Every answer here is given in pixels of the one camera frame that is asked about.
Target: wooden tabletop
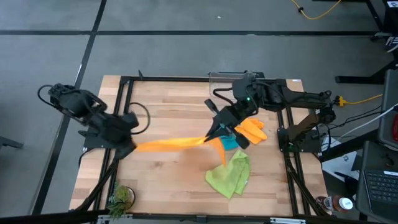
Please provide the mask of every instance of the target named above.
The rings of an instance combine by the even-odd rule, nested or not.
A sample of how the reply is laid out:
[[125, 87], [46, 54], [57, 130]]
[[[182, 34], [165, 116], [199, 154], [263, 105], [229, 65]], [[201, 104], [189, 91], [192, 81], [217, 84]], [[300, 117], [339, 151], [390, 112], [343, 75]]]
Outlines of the wooden tabletop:
[[[113, 111], [119, 80], [120, 76], [104, 76], [99, 91], [98, 96], [108, 104], [109, 113]], [[287, 86], [291, 90], [303, 90], [301, 80], [287, 80]], [[131, 101], [145, 105], [151, 115], [149, 129], [134, 136], [135, 142], [204, 136], [213, 116], [204, 104], [209, 97], [209, 83], [135, 81]], [[145, 112], [138, 106], [131, 110], [139, 117], [140, 126], [135, 129], [138, 131], [146, 125]], [[292, 108], [292, 112], [296, 124], [308, 115], [306, 109]], [[217, 151], [211, 146], [181, 152], [133, 152], [120, 161], [117, 175], [117, 180], [133, 188], [137, 195], [129, 212], [291, 216], [287, 174], [276, 135], [279, 127], [277, 114], [260, 110], [254, 118], [264, 122], [263, 131], [268, 139], [244, 150], [251, 161], [251, 173], [242, 196], [235, 194], [228, 200], [205, 181], [205, 172], [221, 164]], [[235, 152], [226, 152], [227, 160]], [[70, 208], [79, 206], [93, 190], [100, 175], [103, 155], [104, 150], [97, 149], [81, 160]], [[300, 155], [309, 191], [314, 197], [327, 195], [321, 164], [312, 154]], [[105, 205], [108, 186], [104, 189], [101, 208]], [[296, 195], [299, 210], [303, 213], [297, 186]]]

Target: yellow-green microfiber towel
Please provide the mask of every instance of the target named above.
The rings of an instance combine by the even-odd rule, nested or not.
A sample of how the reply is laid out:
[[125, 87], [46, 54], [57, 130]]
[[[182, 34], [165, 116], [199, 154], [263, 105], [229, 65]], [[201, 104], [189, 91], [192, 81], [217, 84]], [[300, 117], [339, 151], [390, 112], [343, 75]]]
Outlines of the yellow-green microfiber towel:
[[220, 194], [228, 199], [237, 193], [242, 195], [250, 175], [250, 160], [248, 155], [237, 150], [225, 167], [220, 165], [206, 171], [206, 181]]

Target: potted plant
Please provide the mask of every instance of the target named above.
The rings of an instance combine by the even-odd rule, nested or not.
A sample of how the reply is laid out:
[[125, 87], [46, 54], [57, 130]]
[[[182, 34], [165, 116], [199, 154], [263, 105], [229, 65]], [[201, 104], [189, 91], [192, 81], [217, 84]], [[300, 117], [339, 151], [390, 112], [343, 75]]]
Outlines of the potted plant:
[[135, 200], [132, 188], [115, 182], [113, 195], [109, 198], [109, 214], [112, 218], [120, 218], [132, 207]]

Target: bottle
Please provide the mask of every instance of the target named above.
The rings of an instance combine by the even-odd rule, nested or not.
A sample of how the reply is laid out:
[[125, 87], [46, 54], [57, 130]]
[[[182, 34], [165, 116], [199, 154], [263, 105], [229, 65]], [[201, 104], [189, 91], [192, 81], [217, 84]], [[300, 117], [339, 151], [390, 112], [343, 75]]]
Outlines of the bottle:
[[319, 196], [315, 199], [317, 204], [321, 206], [326, 212], [337, 211], [337, 212], [347, 212], [354, 207], [353, 202], [341, 195], [335, 196]]

